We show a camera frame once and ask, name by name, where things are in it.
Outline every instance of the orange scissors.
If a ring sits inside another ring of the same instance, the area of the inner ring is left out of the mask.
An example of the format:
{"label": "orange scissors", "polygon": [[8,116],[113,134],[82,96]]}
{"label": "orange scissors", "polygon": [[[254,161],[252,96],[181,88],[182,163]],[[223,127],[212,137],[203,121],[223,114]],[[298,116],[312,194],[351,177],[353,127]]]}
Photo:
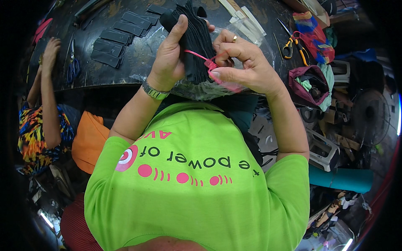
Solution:
{"label": "orange scissors", "polygon": [[299,50],[299,53],[301,55],[301,58],[303,59],[303,63],[305,66],[309,66],[310,65],[310,56],[308,55],[308,52],[306,51],[306,49],[299,43],[299,40],[296,38],[292,38],[292,32],[289,31],[286,26],[283,24],[282,21],[279,20],[279,18],[277,18],[277,20],[281,23],[281,25],[285,28],[286,32],[289,34],[289,41],[287,42],[287,44],[282,48],[282,54],[283,57],[286,59],[290,59],[292,58],[293,55],[293,42],[295,42],[297,49]]}

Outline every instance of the scissors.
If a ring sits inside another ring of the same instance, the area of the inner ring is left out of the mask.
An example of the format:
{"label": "scissors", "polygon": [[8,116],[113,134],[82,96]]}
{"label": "scissors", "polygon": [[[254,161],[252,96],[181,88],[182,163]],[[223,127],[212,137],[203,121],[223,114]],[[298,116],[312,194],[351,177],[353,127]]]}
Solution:
{"label": "scissors", "polygon": [[71,61],[70,64],[68,65],[67,69],[67,83],[71,84],[75,78],[78,77],[78,75],[81,72],[81,67],[80,67],[80,62],[78,59],[75,58],[74,52],[75,52],[75,39],[71,41]]}
{"label": "scissors", "polygon": [[289,34],[289,41],[287,42],[287,44],[282,48],[282,54],[283,57],[286,59],[290,59],[292,58],[293,55],[293,42],[295,42],[297,49],[299,50],[299,53],[301,55],[301,58],[303,59],[303,63],[305,66],[309,66],[310,65],[310,56],[308,55],[308,52],[306,51],[306,49],[299,43],[299,40],[297,38],[292,38],[292,29],[290,28],[290,24],[289,24],[289,29],[290,31],[286,28],[286,26],[284,25],[284,23],[282,21],[279,20],[279,18],[277,18],[277,20],[281,23],[281,25],[285,28],[286,32]]}

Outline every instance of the fan grille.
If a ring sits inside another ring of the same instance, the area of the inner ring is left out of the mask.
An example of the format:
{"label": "fan grille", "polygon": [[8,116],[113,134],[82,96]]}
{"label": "fan grille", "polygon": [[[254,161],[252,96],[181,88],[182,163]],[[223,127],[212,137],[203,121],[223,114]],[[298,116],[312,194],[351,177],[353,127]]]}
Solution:
{"label": "fan grille", "polygon": [[390,127],[387,100],[373,89],[362,92],[353,104],[352,119],[360,143],[367,146],[380,143]]}

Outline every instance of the fingernail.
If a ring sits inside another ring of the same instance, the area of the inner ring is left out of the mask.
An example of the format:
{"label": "fingernail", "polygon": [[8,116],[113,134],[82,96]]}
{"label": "fingernail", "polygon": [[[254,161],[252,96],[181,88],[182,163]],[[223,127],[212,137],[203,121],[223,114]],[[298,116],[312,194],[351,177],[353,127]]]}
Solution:
{"label": "fingernail", "polygon": [[211,74],[215,77],[215,78],[219,78],[220,77],[220,73],[217,71],[212,71]]}
{"label": "fingernail", "polygon": [[177,24],[178,24],[178,25],[181,25],[181,24],[183,23],[183,19],[184,19],[184,15],[181,14],[181,15],[178,17]]}

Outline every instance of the bundle of black fabric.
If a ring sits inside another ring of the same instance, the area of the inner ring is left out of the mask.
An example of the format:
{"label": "bundle of black fabric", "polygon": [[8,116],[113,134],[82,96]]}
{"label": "bundle of black fabric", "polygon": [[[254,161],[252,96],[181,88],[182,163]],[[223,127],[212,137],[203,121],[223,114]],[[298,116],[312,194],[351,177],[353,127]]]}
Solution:
{"label": "bundle of black fabric", "polygon": [[189,20],[189,27],[179,41],[181,49],[180,59],[184,63],[187,80],[193,84],[199,84],[205,81],[213,82],[208,76],[208,68],[204,65],[205,60],[191,53],[183,52],[185,49],[194,51],[207,59],[213,58],[216,55],[212,47],[207,24],[203,19],[197,16],[198,14],[205,18],[207,15],[202,7],[196,11],[193,8],[192,1],[188,0],[185,6],[177,4],[173,12],[165,12],[160,17],[159,21],[162,26],[170,32],[181,14],[186,15]]}

